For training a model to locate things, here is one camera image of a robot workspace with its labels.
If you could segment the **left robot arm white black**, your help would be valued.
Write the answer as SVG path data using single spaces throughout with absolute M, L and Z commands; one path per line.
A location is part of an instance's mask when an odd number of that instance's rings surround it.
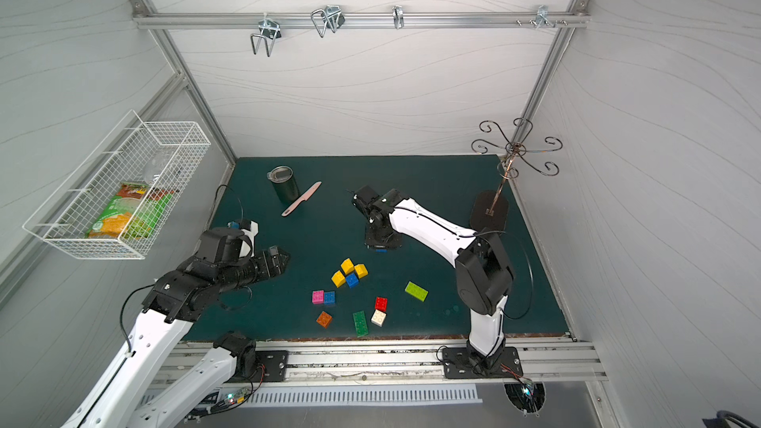
M 191 258 L 157 281 L 122 351 L 65 422 L 67 427 L 174 427 L 228 380 L 256 392 L 265 382 L 283 382 L 289 354 L 260 351 L 254 339 L 228 332 L 201 361 L 147 406 L 140 404 L 164 361 L 205 309 L 224 292 L 279 277 L 289 254 L 279 247 L 234 261 Z

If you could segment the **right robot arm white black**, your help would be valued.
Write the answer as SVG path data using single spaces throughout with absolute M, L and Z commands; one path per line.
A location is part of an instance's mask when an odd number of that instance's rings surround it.
M 366 185 L 354 193 L 352 203 L 366 220 L 369 249 L 397 249 L 406 235 L 453 267 L 457 293 L 470 309 L 471 331 L 465 354 L 443 356 L 442 362 L 475 378 L 495 376 L 505 352 L 503 321 L 514 283 L 501 233 L 456 225 L 396 189 L 380 195 Z

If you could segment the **lime green long lego brick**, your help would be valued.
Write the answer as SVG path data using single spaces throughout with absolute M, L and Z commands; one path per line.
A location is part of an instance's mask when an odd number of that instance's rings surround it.
M 412 281 L 409 281 L 407 283 L 407 285 L 405 286 L 404 292 L 421 302 L 426 301 L 426 298 L 428 297 L 428 294 L 429 294 L 429 291 L 427 289 L 420 287 L 419 285 L 417 285 L 416 283 L 413 283 Z

